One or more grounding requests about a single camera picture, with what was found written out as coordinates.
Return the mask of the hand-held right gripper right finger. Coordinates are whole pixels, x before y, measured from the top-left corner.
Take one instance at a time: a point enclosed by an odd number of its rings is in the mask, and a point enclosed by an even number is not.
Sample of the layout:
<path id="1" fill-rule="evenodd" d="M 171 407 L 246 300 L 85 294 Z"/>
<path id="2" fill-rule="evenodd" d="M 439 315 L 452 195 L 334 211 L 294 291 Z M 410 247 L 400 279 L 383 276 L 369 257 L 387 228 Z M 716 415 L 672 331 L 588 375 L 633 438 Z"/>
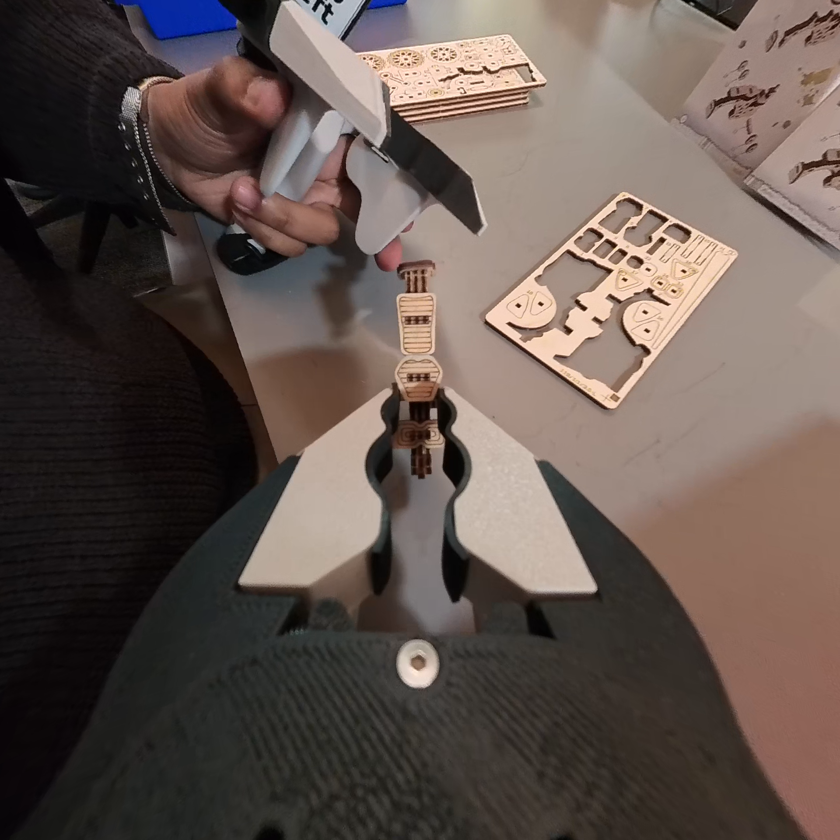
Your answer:
<path id="1" fill-rule="evenodd" d="M 442 572 L 476 630 L 498 604 L 580 600 L 597 584 L 543 474 L 526 447 L 453 388 L 441 392 L 444 510 Z"/>

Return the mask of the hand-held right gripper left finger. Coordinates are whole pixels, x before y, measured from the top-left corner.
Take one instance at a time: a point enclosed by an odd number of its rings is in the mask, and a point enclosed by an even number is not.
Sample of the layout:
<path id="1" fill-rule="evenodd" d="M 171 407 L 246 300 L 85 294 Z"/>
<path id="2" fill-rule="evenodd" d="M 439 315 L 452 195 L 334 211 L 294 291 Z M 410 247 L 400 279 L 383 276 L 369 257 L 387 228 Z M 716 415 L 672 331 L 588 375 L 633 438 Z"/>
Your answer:
<path id="1" fill-rule="evenodd" d="M 238 578 L 241 590 L 308 607 L 334 600 L 353 620 L 384 591 L 392 515 L 383 481 L 396 420 L 389 387 L 283 464 L 290 477 Z"/>

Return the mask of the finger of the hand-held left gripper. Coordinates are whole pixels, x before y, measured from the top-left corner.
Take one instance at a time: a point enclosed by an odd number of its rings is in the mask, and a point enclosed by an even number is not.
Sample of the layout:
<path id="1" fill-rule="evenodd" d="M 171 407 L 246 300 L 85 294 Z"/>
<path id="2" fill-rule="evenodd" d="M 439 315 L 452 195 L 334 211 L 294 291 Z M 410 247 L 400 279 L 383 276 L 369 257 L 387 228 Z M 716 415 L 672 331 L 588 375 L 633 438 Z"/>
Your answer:
<path id="1" fill-rule="evenodd" d="M 380 76 L 296 2 L 281 2 L 270 53 L 372 143 L 391 134 L 391 95 Z"/>
<path id="2" fill-rule="evenodd" d="M 487 228 L 487 219 L 471 175 L 405 120 L 391 120 L 378 146 L 400 172 L 410 175 L 473 235 Z"/>

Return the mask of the wooden puzzle model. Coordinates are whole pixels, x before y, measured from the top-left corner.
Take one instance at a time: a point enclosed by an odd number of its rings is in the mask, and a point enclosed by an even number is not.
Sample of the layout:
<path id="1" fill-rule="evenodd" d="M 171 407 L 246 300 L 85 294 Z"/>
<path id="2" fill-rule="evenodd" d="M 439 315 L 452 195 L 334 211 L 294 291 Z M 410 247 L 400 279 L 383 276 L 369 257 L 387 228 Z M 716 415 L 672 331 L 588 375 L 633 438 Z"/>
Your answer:
<path id="1" fill-rule="evenodd" d="M 395 386 L 407 416 L 395 426 L 395 448 L 411 453 L 411 473 L 418 479 L 432 472 L 432 453 L 444 446 L 438 427 L 438 391 L 443 369 L 434 357 L 437 300 L 429 290 L 436 265 L 430 259 L 407 261 L 397 275 L 405 290 L 395 299 L 402 358 L 395 368 Z"/>

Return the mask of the cut-out wooden puzzle sheet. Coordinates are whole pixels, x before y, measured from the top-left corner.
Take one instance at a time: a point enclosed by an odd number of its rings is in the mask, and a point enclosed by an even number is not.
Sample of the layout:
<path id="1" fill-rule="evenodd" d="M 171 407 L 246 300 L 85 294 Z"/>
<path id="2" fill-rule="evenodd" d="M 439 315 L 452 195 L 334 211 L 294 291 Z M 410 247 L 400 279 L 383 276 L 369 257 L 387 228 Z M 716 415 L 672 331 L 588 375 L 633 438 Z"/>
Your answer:
<path id="1" fill-rule="evenodd" d="M 620 192 L 489 308 L 484 321 L 593 403 L 613 410 L 738 257 L 697 227 Z M 614 385 L 570 363 L 612 322 L 641 354 Z"/>

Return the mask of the person's left hand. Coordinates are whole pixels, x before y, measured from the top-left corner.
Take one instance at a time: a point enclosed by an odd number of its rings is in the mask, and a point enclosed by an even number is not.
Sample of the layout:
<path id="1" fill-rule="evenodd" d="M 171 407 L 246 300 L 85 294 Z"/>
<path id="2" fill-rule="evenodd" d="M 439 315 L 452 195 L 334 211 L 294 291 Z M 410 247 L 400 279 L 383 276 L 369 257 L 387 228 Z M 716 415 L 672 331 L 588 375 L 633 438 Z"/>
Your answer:
<path id="1" fill-rule="evenodd" d="M 357 220 L 361 195 L 346 171 L 350 136 L 339 138 L 301 202 L 262 194 L 261 162 L 291 99 L 277 74 L 227 57 L 152 87 L 143 113 L 159 166 L 181 194 L 267 250 L 298 257 L 310 245 L 334 243 L 340 216 Z"/>

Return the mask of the blue plastic bin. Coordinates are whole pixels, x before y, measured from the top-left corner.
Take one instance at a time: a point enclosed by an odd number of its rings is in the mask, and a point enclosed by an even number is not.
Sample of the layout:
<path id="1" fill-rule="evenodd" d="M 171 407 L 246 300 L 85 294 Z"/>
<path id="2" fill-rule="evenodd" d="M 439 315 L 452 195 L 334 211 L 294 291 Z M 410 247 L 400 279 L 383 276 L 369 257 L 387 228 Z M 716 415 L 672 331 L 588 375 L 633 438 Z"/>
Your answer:
<path id="1" fill-rule="evenodd" d="M 242 20 L 240 2 L 218 1 L 116 1 L 136 6 L 158 39 L 173 39 L 233 29 Z M 398 7 L 405 1 L 297 1 L 329 32 L 346 39 L 362 14 L 371 9 Z"/>

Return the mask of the stack of wooden puzzle sheets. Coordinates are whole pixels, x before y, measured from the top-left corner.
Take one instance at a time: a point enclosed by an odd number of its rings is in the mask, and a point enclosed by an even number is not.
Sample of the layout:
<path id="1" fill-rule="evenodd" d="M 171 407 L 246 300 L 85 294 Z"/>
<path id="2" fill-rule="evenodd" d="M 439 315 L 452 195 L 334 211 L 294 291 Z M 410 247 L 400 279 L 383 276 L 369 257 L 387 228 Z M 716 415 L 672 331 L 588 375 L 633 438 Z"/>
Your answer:
<path id="1" fill-rule="evenodd" d="M 545 76 L 510 35 L 360 52 L 408 123 L 527 105 Z"/>

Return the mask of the person's black knit sweater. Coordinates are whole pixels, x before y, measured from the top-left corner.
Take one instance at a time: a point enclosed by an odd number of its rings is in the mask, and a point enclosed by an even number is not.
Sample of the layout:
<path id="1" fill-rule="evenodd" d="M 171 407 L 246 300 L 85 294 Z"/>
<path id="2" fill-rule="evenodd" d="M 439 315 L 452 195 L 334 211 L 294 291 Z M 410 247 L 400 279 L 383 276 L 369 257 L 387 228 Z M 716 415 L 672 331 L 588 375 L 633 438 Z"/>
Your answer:
<path id="1" fill-rule="evenodd" d="M 27 820 L 140 613 L 256 481 L 237 396 L 108 282 L 2 254 L 1 827 Z"/>

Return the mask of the black flat keyboard device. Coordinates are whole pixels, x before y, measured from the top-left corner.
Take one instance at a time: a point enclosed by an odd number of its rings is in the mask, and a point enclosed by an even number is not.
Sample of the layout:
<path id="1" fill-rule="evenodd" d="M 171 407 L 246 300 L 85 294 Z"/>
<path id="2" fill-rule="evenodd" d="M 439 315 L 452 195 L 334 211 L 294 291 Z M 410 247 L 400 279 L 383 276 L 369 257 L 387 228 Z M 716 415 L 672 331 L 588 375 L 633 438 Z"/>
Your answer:
<path id="1" fill-rule="evenodd" d="M 756 1 L 684 1 L 690 7 L 717 20 L 730 29 L 737 29 Z"/>

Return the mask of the white instruction booklet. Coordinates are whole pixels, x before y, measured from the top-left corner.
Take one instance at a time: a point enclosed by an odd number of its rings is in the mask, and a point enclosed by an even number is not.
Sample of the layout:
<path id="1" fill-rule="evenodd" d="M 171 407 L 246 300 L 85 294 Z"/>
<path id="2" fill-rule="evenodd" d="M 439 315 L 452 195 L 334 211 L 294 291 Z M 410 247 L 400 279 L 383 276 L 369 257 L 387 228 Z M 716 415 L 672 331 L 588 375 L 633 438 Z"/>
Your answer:
<path id="1" fill-rule="evenodd" d="M 839 2 L 757 2 L 673 121 L 746 189 L 839 247 Z"/>

